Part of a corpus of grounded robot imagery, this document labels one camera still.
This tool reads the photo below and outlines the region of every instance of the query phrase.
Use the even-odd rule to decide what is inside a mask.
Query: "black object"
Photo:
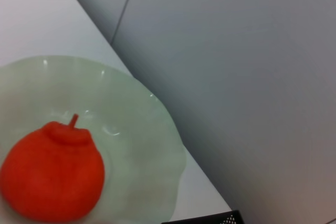
[[[217,215],[208,215],[187,220],[164,222],[162,224],[244,224],[238,210],[224,212]]]

